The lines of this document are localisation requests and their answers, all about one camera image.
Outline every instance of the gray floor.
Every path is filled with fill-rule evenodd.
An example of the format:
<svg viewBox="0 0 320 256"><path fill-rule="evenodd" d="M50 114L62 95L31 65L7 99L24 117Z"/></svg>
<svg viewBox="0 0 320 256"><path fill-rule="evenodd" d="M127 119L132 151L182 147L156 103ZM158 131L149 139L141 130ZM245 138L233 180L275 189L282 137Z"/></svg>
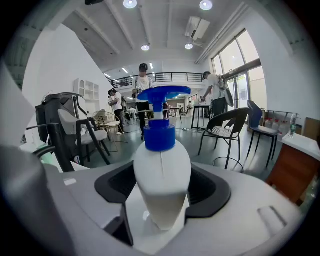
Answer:
<svg viewBox="0 0 320 256"><path fill-rule="evenodd" d="M196 130L190 129L192 119L190 117L188 118L183 117L182 124L181 124L179 118L176 121L174 117L171 117L170 122L175 124L176 140L182 143L183 146L186 148L192 162L212 165L214 159L218 157L226 157L228 155L227 143L224 140L219 139L216 150L214 150L216 139L210 138L210 137L204 137L201 153L200 155L198 155L202 131L199 130L199 132L197 133ZM125 137L128 140L128 144L123 142L116 142L118 152L111 152L111 156L108 157L109 161L112 164L133 159L135 152L137 151L138 147L142 143L139 121L136 121L132 125L127 124L124 127L124 130L129 132L125 134ZM257 152L255 153L256 144L258 140L258 136L255 136L252 143L250 155L246 159L251 136L252 134L247 131L247 125L245 124L240 134L240 141L241 141L240 163L244 167L245 174L257 177L261 180L265 180L270 174L271 170L273 169L275 162L277 161L282 144L279 141L277 142L274 158L273 160L270 160L268 168L265 168L268 160L268 154L271 147L271 139L269 137L261 136ZM116 140L123 141L124 136L123 135L116 136ZM106 145L109 150L111 151L116 150L114 142L110 143L108 140L106 140ZM238 142L237 141L232 142L230 157L234 159L238 159ZM215 163L216 166L221 166L222 169L224 169L225 164L226 164L226 159L219 159ZM105 165L105 162L103 161L102 157L97 151L95 151L91 155L91 162L85 162L85 166L88 168L101 167L104 165ZM236 162L232 160L229 161L229 166L227 169L235 172L240 172L242 170L240 165L239 164L236 165Z"/></svg>

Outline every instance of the fluorescent light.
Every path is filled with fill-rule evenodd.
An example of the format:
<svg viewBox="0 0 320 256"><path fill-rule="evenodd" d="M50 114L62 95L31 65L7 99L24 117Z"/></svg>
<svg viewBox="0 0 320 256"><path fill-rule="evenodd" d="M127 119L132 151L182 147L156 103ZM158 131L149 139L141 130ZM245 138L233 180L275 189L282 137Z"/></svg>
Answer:
<svg viewBox="0 0 320 256"><path fill-rule="evenodd" d="M191 50L194 46L191 43L187 43L184 48Z"/></svg>
<svg viewBox="0 0 320 256"><path fill-rule="evenodd" d="M124 0L123 6L128 9L135 8L137 6L137 0Z"/></svg>
<svg viewBox="0 0 320 256"><path fill-rule="evenodd" d="M142 49L142 51L149 51L150 46L149 46L149 45L143 45L143 46L141 47L141 49Z"/></svg>
<svg viewBox="0 0 320 256"><path fill-rule="evenodd" d="M203 0L200 3L200 8L204 11L208 11L212 8L213 4L210 0Z"/></svg>

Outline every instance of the black office chair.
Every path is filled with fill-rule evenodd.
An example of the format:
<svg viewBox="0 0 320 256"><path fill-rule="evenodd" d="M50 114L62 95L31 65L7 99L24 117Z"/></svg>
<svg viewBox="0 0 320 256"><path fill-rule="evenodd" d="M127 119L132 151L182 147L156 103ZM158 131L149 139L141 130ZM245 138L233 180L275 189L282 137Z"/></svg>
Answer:
<svg viewBox="0 0 320 256"><path fill-rule="evenodd" d="M205 132L202 134L198 156L200 155L204 137L213 137L213 138L216 138L214 149L216 149L217 147L218 139L224 139L224 141L229 145L228 156L226 158L226 163L225 163L225 169L227 169L228 167L232 141L238 141L238 145L239 145L238 161L240 161L240 155L241 155L240 132L242 130L242 127L245 124L248 112L249 112L249 108L243 107L243 108L238 108L226 113L219 114L216 117L212 118L209 121ZM217 126L217 124L221 124L227 120L230 120L230 121L225 127Z"/></svg>
<svg viewBox="0 0 320 256"><path fill-rule="evenodd" d="M274 149L273 149L273 154L272 154L272 160L274 159L279 132L277 130L273 130L273 129L259 125L259 122L260 122L262 114L263 114L262 110L252 100L248 100L247 104L250 109L249 110L249 127L252 130L252 137L251 137L251 142L250 142L248 154L246 155L246 157L249 156L252 141L254 140L255 133L259 134L258 142L256 143L256 147L255 147L255 152L257 152L261 135L271 137L272 142L271 142L270 153L269 153L268 161L266 162L266 166L265 166L267 168L269 161L270 161L273 147L274 147Z"/></svg>

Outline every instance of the air conditioner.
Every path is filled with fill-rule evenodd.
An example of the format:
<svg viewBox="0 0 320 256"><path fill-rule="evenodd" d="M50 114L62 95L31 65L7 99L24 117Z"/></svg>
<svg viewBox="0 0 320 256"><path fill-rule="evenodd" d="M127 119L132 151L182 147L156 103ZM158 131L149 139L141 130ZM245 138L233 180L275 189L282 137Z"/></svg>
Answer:
<svg viewBox="0 0 320 256"><path fill-rule="evenodd" d="M185 36L192 38L194 41L201 39L210 25L209 21L202 18L191 16L185 30Z"/></svg>

